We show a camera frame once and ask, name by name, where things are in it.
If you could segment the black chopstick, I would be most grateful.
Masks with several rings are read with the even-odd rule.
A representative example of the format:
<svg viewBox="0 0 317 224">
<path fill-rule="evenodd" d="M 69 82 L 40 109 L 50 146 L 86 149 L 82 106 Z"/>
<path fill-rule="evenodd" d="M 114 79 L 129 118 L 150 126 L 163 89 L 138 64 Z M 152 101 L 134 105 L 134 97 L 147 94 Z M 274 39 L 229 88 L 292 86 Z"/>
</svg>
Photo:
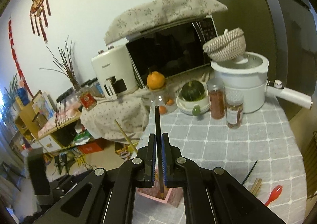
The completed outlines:
<svg viewBox="0 0 317 224">
<path fill-rule="evenodd" d="M 163 171 L 163 157 L 162 157 L 162 139 L 161 139 L 161 122 L 159 115 L 159 106 L 155 106 L 155 131 L 156 131 L 156 143 L 157 143 L 157 156 L 158 156 L 158 180 L 159 180 L 159 192 L 160 196 L 164 198 L 164 171 Z"/>
<path fill-rule="evenodd" d="M 255 166 L 257 165 L 258 160 L 256 160 L 253 164 L 253 166 L 251 167 L 251 169 L 249 170 L 249 172 L 247 173 L 246 177 L 244 178 L 244 180 L 242 181 L 242 185 L 245 184 L 245 182 L 248 180 L 249 176 L 251 175 L 251 173 L 253 172 L 253 169 L 255 168 Z"/>
</svg>

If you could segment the pink perforated utensil holder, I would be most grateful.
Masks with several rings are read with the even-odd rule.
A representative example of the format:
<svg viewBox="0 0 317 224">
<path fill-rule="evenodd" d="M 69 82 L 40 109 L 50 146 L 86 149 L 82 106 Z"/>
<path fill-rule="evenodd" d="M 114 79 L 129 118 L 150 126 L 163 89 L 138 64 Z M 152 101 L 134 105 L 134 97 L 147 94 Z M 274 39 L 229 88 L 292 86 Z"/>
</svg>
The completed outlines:
<svg viewBox="0 0 317 224">
<path fill-rule="evenodd" d="M 159 189 L 153 188 L 137 188 L 137 194 L 157 201 L 159 203 L 168 204 L 173 207 L 178 207 L 180 200 L 183 197 L 182 188 L 165 188 L 164 193 L 161 193 Z"/>
</svg>

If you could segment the long bamboo chopstick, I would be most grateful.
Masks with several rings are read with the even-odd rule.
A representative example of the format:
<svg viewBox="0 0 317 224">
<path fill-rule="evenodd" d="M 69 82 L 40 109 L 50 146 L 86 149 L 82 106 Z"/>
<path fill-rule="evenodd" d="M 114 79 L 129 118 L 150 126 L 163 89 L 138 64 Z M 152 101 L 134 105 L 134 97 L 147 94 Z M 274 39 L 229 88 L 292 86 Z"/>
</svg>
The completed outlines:
<svg viewBox="0 0 317 224">
<path fill-rule="evenodd" d="M 118 129 L 120 130 L 120 132 L 122 133 L 122 135 L 124 136 L 124 138 L 126 139 L 126 141 L 129 143 L 129 145 L 132 147 L 133 151 L 137 154 L 137 148 L 134 146 L 133 142 L 131 141 L 130 137 L 127 136 L 127 134 L 125 133 L 125 131 L 122 129 L 122 127 L 120 126 L 120 124 L 118 123 L 118 121 L 115 119 L 115 124 L 117 125 Z"/>
</svg>

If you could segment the red plastic spoon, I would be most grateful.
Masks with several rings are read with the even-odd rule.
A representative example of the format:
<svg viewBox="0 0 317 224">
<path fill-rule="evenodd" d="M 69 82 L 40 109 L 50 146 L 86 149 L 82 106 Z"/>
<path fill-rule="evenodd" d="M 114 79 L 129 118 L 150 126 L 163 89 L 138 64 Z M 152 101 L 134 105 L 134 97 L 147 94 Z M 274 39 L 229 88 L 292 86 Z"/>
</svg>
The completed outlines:
<svg viewBox="0 0 317 224">
<path fill-rule="evenodd" d="M 268 200 L 265 202 L 265 206 L 269 206 L 270 203 L 275 201 L 282 193 L 283 186 L 282 185 L 277 185 L 272 191 L 271 194 L 269 195 Z"/>
</svg>

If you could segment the grey checked tablecloth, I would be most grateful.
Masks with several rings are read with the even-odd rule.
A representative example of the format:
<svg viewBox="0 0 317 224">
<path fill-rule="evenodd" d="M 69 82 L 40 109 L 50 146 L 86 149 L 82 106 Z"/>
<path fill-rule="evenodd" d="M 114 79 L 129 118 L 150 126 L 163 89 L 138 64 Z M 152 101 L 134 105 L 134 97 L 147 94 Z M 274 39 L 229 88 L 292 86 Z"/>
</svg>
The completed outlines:
<svg viewBox="0 0 317 224">
<path fill-rule="evenodd" d="M 244 186 L 250 189 L 262 179 L 258 199 L 266 202 L 271 191 L 282 185 L 281 195 L 269 208 L 286 223 L 302 223 L 306 209 L 306 174 L 284 110 L 277 98 L 268 96 L 264 105 L 243 116 L 237 129 L 226 119 L 210 113 L 199 117 L 179 110 L 161 117 L 161 130 L 182 155 L 206 169 L 224 168 L 240 183 L 258 160 Z"/>
</svg>

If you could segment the wooden shelf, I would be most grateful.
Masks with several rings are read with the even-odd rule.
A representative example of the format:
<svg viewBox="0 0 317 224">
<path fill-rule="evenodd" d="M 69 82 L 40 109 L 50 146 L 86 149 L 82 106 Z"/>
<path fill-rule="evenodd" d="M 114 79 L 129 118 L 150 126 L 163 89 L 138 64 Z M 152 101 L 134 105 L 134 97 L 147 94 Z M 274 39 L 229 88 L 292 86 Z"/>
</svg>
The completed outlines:
<svg viewBox="0 0 317 224">
<path fill-rule="evenodd" d="M 56 152 L 70 146 L 75 138 L 75 125 L 80 122 L 81 106 L 74 89 L 66 90 L 52 106 L 46 92 L 38 91 L 31 100 L 27 91 L 19 89 L 12 105 L 14 123 L 32 147 Z"/>
</svg>

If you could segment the floral cloth draped cabinet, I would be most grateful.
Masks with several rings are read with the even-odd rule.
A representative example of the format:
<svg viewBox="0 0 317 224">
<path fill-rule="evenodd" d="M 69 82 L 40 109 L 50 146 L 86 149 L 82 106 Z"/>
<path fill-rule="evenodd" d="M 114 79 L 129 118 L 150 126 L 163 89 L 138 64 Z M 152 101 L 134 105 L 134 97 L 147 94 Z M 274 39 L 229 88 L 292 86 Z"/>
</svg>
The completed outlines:
<svg viewBox="0 0 317 224">
<path fill-rule="evenodd" d="M 149 89 L 138 89 L 131 94 L 111 101 L 98 98 L 91 110 L 83 108 L 81 123 L 95 138 L 125 144 L 127 141 L 115 122 L 118 122 L 128 137 L 140 139 L 154 109 L 154 95 Z"/>
</svg>

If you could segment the red labelled vase jar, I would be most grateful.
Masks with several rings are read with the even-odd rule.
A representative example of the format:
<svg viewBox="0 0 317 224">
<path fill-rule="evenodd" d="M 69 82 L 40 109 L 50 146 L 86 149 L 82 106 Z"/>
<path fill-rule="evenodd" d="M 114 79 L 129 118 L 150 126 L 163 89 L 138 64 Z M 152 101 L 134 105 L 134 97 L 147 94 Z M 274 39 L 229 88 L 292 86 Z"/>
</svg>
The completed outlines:
<svg viewBox="0 0 317 224">
<path fill-rule="evenodd" d="M 94 96 L 91 94 L 90 89 L 87 87 L 82 87 L 79 91 L 77 91 L 76 96 L 81 105 L 87 111 L 90 111 L 97 105 L 97 101 L 94 99 Z"/>
</svg>

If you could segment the short labelled spice jar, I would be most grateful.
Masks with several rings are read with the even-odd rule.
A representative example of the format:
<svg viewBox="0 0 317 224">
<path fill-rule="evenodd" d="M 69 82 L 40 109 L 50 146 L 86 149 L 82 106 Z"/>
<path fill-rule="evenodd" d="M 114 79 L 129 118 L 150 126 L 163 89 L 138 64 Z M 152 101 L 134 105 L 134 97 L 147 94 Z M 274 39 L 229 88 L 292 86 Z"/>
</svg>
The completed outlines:
<svg viewBox="0 0 317 224">
<path fill-rule="evenodd" d="M 226 121 L 230 129 L 241 126 L 243 118 L 243 94 L 239 91 L 226 91 Z"/>
</svg>

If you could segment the clear glass jar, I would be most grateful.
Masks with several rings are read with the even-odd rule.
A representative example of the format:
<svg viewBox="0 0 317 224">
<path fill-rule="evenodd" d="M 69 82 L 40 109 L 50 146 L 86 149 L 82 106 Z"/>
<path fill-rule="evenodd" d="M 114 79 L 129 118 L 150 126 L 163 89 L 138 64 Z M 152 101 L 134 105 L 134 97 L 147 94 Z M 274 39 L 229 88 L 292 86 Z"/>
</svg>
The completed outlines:
<svg viewBox="0 0 317 224">
<path fill-rule="evenodd" d="M 152 109 L 155 110 L 155 106 L 158 106 L 160 115 L 172 113 L 177 109 L 175 92 L 167 85 L 152 90 L 151 93 Z"/>
</svg>

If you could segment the green squash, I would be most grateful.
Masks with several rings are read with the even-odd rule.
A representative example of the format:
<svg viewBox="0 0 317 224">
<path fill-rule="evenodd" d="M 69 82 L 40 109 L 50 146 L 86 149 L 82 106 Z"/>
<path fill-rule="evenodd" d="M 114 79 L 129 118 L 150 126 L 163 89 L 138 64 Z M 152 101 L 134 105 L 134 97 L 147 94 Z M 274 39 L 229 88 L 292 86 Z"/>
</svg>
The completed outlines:
<svg viewBox="0 0 317 224">
<path fill-rule="evenodd" d="M 182 87 L 181 94 L 186 101 L 197 101 L 201 100 L 204 96 L 205 88 L 201 82 L 191 80 Z"/>
</svg>

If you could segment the tall red spice jar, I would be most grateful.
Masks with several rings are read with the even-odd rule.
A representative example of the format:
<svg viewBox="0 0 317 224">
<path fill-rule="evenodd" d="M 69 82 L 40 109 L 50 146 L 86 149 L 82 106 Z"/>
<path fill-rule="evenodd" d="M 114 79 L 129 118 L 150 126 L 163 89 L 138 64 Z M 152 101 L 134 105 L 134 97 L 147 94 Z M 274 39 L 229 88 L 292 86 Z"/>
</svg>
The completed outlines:
<svg viewBox="0 0 317 224">
<path fill-rule="evenodd" d="M 213 119 L 221 119 L 225 116 L 225 92 L 223 81 L 219 78 L 209 79 L 207 84 L 210 100 L 210 112 Z"/>
</svg>

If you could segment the orange citrus fruit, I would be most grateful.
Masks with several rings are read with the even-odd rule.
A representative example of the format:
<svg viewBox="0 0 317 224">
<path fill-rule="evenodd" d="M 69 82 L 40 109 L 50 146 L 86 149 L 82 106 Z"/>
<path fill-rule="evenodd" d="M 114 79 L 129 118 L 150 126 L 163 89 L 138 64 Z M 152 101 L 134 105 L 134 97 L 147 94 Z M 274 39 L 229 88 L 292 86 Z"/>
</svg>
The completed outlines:
<svg viewBox="0 0 317 224">
<path fill-rule="evenodd" d="M 161 89 L 165 85 L 165 76 L 158 71 L 149 70 L 147 86 L 150 90 Z"/>
</svg>

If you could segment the white electric cooking pot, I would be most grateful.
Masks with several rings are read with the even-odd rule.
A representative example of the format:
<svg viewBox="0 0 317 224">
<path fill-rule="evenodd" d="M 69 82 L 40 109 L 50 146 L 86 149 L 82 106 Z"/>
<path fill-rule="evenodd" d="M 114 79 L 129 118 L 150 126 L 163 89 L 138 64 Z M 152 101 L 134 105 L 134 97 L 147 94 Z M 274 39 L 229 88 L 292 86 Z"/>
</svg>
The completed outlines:
<svg viewBox="0 0 317 224">
<path fill-rule="evenodd" d="M 267 95 L 277 96 L 306 109 L 310 109 L 313 104 L 311 96 L 286 88 L 281 80 L 270 81 L 269 61 L 258 53 L 245 52 L 232 60 L 212 61 L 211 68 L 228 91 L 243 94 L 244 113 L 260 109 Z"/>
</svg>

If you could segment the dry twig bunch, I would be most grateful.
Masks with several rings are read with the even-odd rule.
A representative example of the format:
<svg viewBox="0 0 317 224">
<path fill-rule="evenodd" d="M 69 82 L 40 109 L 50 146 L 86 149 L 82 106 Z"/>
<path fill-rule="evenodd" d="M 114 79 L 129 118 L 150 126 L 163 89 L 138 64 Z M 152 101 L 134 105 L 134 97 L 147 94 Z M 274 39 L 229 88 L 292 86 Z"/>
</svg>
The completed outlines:
<svg viewBox="0 0 317 224">
<path fill-rule="evenodd" d="M 56 56 L 53 51 L 46 47 L 48 50 L 50 56 L 52 57 L 53 64 L 55 68 L 39 68 L 40 70 L 46 70 L 46 71 L 53 71 L 60 73 L 67 77 L 67 79 L 72 84 L 75 92 L 79 91 L 81 89 L 81 85 L 79 84 L 76 74 L 75 74 L 75 68 L 74 68 L 74 46 L 73 41 L 71 40 L 70 43 L 68 42 L 69 37 L 64 41 L 64 47 L 60 48 L 58 47 L 58 55 Z"/>
</svg>

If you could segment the black microwave oven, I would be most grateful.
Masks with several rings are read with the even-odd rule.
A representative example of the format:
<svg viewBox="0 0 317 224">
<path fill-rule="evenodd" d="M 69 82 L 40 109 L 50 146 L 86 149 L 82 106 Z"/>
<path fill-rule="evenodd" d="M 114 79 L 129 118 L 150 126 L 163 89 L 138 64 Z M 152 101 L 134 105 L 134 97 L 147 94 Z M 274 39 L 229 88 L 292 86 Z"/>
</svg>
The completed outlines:
<svg viewBox="0 0 317 224">
<path fill-rule="evenodd" d="M 217 37 L 211 17 L 168 24 L 126 44 L 140 86 L 147 86 L 147 76 L 154 71 L 166 78 L 205 66 L 211 58 L 202 46 Z"/>
</svg>

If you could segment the dark grey refrigerator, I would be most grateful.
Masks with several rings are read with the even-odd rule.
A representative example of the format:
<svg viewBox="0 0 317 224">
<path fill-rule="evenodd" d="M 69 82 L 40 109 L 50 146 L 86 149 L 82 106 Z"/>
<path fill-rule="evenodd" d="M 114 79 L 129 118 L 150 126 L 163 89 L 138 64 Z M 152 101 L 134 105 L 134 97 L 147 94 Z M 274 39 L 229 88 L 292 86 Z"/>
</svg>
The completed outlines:
<svg viewBox="0 0 317 224">
<path fill-rule="evenodd" d="M 316 83 L 316 24 L 309 0 L 218 0 L 227 11 L 213 15 L 219 34 L 241 28 L 246 48 L 270 62 L 268 77 L 313 95 Z"/>
</svg>

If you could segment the floral cloth cover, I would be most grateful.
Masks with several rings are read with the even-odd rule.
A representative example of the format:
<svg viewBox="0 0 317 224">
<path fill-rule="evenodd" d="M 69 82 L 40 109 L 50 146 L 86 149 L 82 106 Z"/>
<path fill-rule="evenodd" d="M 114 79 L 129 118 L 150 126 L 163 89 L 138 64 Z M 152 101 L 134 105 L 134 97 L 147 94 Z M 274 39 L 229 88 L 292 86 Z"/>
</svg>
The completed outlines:
<svg viewBox="0 0 317 224">
<path fill-rule="evenodd" d="M 153 0 L 115 17 L 104 41 L 106 45 L 111 45 L 124 37 L 155 27 L 227 10 L 227 6 L 217 0 Z"/>
</svg>

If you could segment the red chinese knot decoration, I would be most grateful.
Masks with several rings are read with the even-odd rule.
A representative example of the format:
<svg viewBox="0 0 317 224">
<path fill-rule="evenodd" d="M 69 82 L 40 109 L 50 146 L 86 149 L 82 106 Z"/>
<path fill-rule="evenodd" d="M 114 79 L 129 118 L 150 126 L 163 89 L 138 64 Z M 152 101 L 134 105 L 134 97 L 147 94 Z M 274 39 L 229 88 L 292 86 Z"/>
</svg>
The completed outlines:
<svg viewBox="0 0 317 224">
<path fill-rule="evenodd" d="M 51 9 L 48 0 L 32 0 L 29 11 L 29 18 L 33 34 L 42 37 L 48 43 L 46 29 L 49 26 L 48 17 L 51 16 Z"/>
</svg>

